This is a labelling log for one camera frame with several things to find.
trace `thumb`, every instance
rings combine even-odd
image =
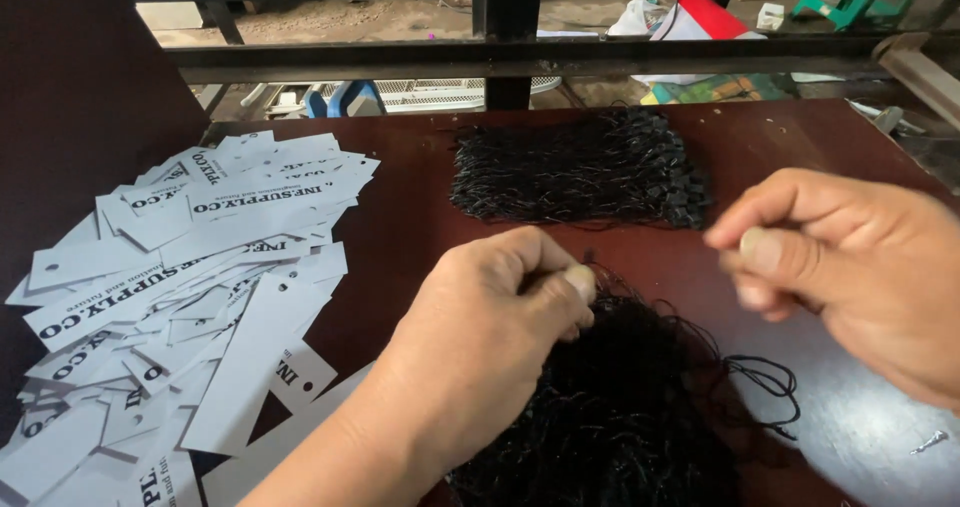
[[[740,238],[740,256],[747,271],[774,287],[825,305],[863,280],[854,258],[798,231],[751,227]]]
[[[571,328],[594,324],[589,305],[596,299],[596,277],[590,267],[574,265],[537,280],[523,298],[534,329],[545,332],[552,343]]]

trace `fingernail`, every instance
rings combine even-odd
[[[563,272],[563,278],[577,290],[583,302],[590,305],[597,295],[594,270],[586,265],[574,265]]]
[[[761,308],[766,305],[766,295],[760,288],[737,286],[736,295],[740,299],[740,304],[747,308]]]
[[[774,273],[783,252],[780,238],[762,227],[751,227],[740,237],[740,256],[759,273]]]

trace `white basket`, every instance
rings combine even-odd
[[[554,89],[563,81],[560,77],[534,77],[531,94],[543,93]],[[483,78],[451,79],[382,79],[376,80],[377,90],[383,100],[387,113],[411,111],[445,111],[453,109],[482,108],[484,105]],[[310,90],[319,91],[326,102],[342,81],[322,83],[271,83],[270,85],[311,85]],[[274,105],[268,114],[290,113],[304,108],[301,101],[297,105]]]

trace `left hand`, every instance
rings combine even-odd
[[[439,478],[510,427],[553,345],[593,324],[595,295],[593,271],[535,227],[452,248],[355,395]]]

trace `green stool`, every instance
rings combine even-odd
[[[844,31],[851,25],[867,19],[885,26],[895,27],[904,19],[907,10],[910,10],[913,0],[840,0],[834,6],[824,0],[799,0],[797,6],[790,12],[791,18],[796,18],[804,9],[816,11],[830,20],[836,26],[834,31]]]

